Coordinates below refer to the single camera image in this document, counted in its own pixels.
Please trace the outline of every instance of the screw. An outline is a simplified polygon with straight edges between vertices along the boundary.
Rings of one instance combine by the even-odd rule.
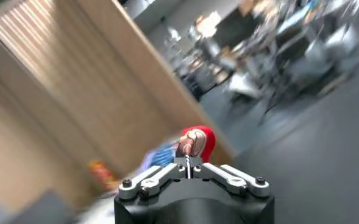
[[[255,182],[256,182],[256,184],[259,184],[259,185],[265,185],[266,179],[264,179],[263,177],[256,177]]]
[[[132,186],[132,181],[130,179],[123,180],[123,186],[124,187],[131,187]]]
[[[140,190],[141,199],[147,199],[149,197],[149,191],[147,187],[142,187]]]

